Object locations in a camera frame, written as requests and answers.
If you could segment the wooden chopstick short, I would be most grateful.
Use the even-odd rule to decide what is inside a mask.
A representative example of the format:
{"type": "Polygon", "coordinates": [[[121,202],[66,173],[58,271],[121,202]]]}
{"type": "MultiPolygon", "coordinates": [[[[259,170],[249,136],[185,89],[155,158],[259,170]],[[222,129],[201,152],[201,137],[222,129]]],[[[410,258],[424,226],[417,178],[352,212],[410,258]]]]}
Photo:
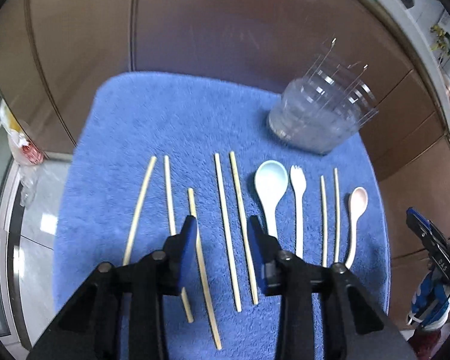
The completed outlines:
{"type": "Polygon", "coordinates": [[[209,320],[209,326],[211,334],[214,340],[214,344],[217,350],[223,348],[221,338],[218,331],[218,324],[215,317],[215,310],[213,308],[212,298],[209,290],[208,277],[206,273],[206,263],[203,255],[203,249],[201,245],[201,234],[200,229],[196,231],[196,259],[198,264],[198,270],[201,280],[201,287],[203,291],[203,296],[205,300],[205,308],[209,320]]]}

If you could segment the light blue plastic spoon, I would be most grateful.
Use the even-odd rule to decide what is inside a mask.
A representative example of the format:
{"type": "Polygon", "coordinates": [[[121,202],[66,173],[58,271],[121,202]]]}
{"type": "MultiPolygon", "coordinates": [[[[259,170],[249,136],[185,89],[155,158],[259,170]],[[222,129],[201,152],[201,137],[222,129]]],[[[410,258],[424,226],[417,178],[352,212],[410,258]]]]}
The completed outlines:
{"type": "Polygon", "coordinates": [[[255,172],[254,186],[262,205],[267,233],[275,238],[278,237],[275,210],[288,185],[288,172],[278,161],[267,160],[255,172]]]}

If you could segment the white plastic spork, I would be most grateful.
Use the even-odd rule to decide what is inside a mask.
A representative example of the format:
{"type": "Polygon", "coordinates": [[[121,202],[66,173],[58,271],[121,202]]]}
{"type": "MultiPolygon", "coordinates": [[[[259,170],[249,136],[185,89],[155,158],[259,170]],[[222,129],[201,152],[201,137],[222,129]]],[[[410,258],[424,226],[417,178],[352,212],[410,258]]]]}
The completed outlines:
{"type": "Polygon", "coordinates": [[[296,246],[295,254],[298,258],[303,258],[304,253],[304,216],[303,216],[303,196],[306,191],[306,178],[300,166],[292,165],[290,168],[290,180],[295,198],[296,213],[296,246]]]}

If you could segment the thin chopstick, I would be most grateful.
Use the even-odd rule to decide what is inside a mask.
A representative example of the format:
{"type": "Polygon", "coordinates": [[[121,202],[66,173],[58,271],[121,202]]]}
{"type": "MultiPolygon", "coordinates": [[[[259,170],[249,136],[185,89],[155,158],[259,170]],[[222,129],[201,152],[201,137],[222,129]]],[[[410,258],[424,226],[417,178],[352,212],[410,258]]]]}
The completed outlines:
{"type": "Polygon", "coordinates": [[[322,204],[322,267],[328,266],[328,202],[324,176],[320,176],[322,204]]]}
{"type": "Polygon", "coordinates": [[[334,191],[335,191],[335,205],[336,205],[334,263],[338,263],[340,256],[340,243],[341,243],[341,196],[340,196],[339,174],[337,167],[333,169],[333,176],[334,176],[334,191]]]}

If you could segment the pink white small spoon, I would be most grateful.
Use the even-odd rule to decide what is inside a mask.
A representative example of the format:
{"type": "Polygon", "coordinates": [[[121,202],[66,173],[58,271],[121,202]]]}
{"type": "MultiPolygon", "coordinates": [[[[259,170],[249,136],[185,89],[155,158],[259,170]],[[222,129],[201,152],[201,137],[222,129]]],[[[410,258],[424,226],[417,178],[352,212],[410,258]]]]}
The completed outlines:
{"type": "Polygon", "coordinates": [[[345,260],[345,266],[351,269],[357,251],[358,222],[359,218],[368,208],[368,192],[363,187],[357,187],[349,196],[349,252],[345,260]]]}

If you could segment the brown lower kitchen cabinets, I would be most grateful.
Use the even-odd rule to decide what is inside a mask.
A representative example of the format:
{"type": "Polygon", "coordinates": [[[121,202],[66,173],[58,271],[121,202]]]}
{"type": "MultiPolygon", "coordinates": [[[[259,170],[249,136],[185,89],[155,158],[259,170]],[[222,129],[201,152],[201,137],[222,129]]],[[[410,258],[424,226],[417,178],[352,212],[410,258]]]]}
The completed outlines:
{"type": "Polygon", "coordinates": [[[273,92],[335,40],[365,64],[378,114],[361,132],[385,203],[390,311],[403,326],[425,253],[405,210],[450,235],[450,82],[398,0],[0,0],[0,95],[49,155],[76,147],[101,83],[122,72],[213,77],[273,92]]]}

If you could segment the blue terry towel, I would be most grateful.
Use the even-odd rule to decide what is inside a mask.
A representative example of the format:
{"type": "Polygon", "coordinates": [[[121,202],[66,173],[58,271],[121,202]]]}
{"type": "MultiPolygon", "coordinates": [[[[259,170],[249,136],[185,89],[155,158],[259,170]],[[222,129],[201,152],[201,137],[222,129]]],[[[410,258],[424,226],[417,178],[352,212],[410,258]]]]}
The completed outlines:
{"type": "Polygon", "coordinates": [[[304,257],[322,263],[320,176],[328,202],[328,262],[334,260],[336,205],[333,169],[340,182],[340,256],[348,250],[347,198],[358,186],[369,203],[358,222],[353,273],[383,307],[389,304],[390,256],[387,225],[375,172],[360,136],[319,156],[283,144],[266,118],[277,94],[219,80],[152,72],[122,74],[98,90],[68,171],[54,242],[53,297],[62,308],[101,262],[120,265],[140,187],[152,156],[149,182],[131,260],[160,248],[169,236],[164,156],[170,158],[175,221],[184,222],[196,203],[206,273],[223,348],[209,327],[196,264],[186,275],[193,311],[188,323],[178,297],[166,297],[166,341],[172,359],[273,359],[280,299],[252,302],[229,153],[235,152],[244,209],[260,215],[254,174],[267,160],[300,166],[304,195],[304,257]],[[219,153],[232,233],[242,311],[236,311],[214,154],[219,153]]]}

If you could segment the clear plastic utensil holder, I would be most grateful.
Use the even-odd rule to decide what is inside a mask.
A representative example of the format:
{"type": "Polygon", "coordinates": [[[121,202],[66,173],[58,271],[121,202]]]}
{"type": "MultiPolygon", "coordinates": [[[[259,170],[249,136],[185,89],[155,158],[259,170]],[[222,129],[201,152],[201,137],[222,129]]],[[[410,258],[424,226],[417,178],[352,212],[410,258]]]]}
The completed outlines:
{"type": "Polygon", "coordinates": [[[376,98],[362,80],[366,63],[348,64],[337,39],[322,44],[303,76],[289,82],[268,115],[270,130],[300,150],[326,155],[377,113],[376,98]]]}

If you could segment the plastic bag on floor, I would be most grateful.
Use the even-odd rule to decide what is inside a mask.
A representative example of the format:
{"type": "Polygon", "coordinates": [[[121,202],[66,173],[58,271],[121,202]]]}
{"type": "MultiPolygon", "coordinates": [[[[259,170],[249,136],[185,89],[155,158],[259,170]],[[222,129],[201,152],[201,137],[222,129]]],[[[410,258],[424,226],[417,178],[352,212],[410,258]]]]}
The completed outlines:
{"type": "Polygon", "coordinates": [[[13,160],[18,164],[18,173],[22,185],[20,204],[23,207],[28,207],[35,198],[39,168],[44,161],[44,154],[23,131],[4,100],[1,100],[0,104],[0,122],[7,133],[13,160]]]}

